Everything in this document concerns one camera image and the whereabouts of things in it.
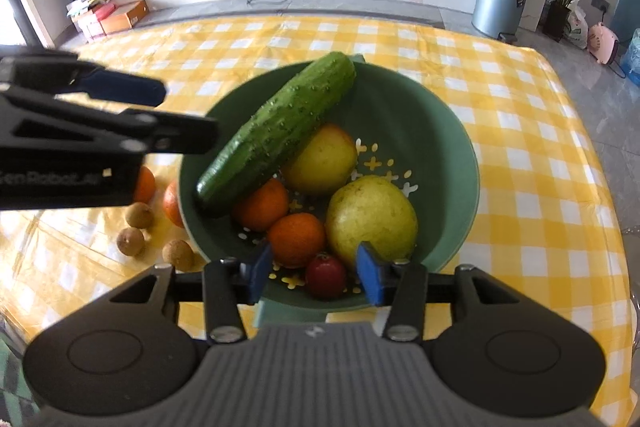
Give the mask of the brown longan small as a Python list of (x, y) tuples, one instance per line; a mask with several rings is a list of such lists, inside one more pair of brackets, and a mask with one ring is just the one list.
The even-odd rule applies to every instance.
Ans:
[(170, 263), (176, 270), (188, 272), (194, 265), (194, 252), (183, 239), (173, 239), (162, 250), (163, 260)]

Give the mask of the small red fruit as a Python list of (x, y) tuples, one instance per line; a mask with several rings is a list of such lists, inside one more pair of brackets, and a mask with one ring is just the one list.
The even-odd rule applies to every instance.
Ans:
[(347, 286), (347, 272), (340, 260), (318, 254), (306, 266), (305, 288), (311, 297), (333, 300), (341, 297)]

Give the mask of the orange tangerine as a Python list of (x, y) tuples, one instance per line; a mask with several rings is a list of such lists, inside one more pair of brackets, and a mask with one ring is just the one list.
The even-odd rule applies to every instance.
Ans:
[(306, 267), (326, 248), (324, 225), (308, 212), (281, 218), (269, 229), (267, 239), (273, 260), (288, 269)]
[(140, 168), (136, 189), (134, 190), (134, 202), (149, 204), (156, 192), (154, 173), (146, 166)]
[(277, 178), (270, 178), (257, 191), (240, 200), (233, 209), (233, 216), (242, 227), (255, 232), (267, 231), (287, 214), (288, 191)]
[(184, 228), (178, 194), (178, 183), (176, 179), (171, 180), (164, 191), (163, 210), (167, 219), (176, 227)]

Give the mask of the yellow-green pear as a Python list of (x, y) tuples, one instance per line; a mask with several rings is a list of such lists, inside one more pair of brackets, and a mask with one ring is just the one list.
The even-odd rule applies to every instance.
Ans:
[(418, 217), (408, 197), (382, 176), (362, 176), (344, 185), (326, 210), (330, 249), (352, 271), (362, 242), (393, 261), (412, 256), (418, 233)]

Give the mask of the red-green apple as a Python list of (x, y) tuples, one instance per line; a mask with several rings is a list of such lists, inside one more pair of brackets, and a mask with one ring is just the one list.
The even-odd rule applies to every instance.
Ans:
[(324, 124), (282, 168), (284, 184), (304, 195), (332, 194), (357, 164), (355, 140), (337, 124)]

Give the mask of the green cucumber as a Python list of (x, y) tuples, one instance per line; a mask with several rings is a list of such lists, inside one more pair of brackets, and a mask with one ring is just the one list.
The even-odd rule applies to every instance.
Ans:
[(268, 181), (352, 91), (356, 66), (330, 52), (308, 64), (235, 132), (196, 184), (204, 204), (229, 202)]

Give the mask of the stack of books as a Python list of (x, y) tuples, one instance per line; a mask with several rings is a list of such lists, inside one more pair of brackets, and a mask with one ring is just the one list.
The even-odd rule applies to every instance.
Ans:
[(67, 16), (87, 40), (105, 35), (102, 20), (116, 10), (113, 0), (75, 0), (66, 5)]

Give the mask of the orange cardboard box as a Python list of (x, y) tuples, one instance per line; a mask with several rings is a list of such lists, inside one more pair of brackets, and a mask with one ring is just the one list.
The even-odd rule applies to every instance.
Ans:
[(119, 7), (107, 18), (101, 20), (105, 35), (126, 31), (140, 23), (149, 14), (145, 0), (138, 0)]

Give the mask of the green colander bowl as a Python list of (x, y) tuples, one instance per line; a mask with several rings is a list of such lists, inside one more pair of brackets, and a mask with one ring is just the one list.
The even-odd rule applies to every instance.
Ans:
[[(229, 92), (206, 115), (218, 139), (204, 155), (183, 156), (179, 178), (183, 224), (206, 260), (245, 258), (260, 242), (227, 210), (200, 205), (201, 174), (262, 103), (303, 69), (292, 64), (258, 75)], [(480, 173), (469, 135), (456, 114), (419, 81), (356, 57), (355, 87), (331, 121), (357, 142), (357, 176), (384, 176), (416, 210), (419, 236), (412, 261), (438, 272), (457, 254), (472, 228), (480, 199)]]

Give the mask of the yellow checkered tablecloth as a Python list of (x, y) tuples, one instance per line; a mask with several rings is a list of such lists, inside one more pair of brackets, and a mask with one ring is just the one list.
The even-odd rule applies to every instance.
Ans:
[[(590, 332), (606, 355), (592, 411), (627, 426), (636, 329), (620, 225), (586, 129), (546, 58), (416, 24), (311, 16), (243, 16), (124, 32), (80, 50), (84, 60), (160, 78), (163, 110), (201, 115), (266, 70), (331, 50), (362, 54), (447, 103), (471, 138), (480, 203), (445, 272), (473, 263)], [(179, 157), (151, 156), (155, 219), (144, 257), (115, 246), (124, 210), (1, 213), (1, 313), (27, 341), (186, 239), (163, 213)]]

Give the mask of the white plastic bag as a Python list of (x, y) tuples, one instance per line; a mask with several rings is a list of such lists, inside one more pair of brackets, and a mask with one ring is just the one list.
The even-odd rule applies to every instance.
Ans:
[(570, 14), (564, 26), (563, 36), (578, 49), (587, 49), (588, 43), (588, 24), (586, 20), (586, 12), (579, 5), (580, 0), (573, 0), (568, 5)]

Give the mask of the pink piglet heater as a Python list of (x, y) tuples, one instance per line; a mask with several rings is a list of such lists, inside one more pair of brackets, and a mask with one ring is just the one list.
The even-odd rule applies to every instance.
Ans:
[(599, 22), (589, 28), (587, 49), (598, 64), (611, 65), (618, 51), (618, 37), (604, 23)]

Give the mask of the blue water jug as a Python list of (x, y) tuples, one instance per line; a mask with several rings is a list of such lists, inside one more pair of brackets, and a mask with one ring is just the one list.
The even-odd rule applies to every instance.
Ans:
[(625, 76), (637, 87), (640, 86), (640, 28), (634, 31), (622, 59), (620, 67)]

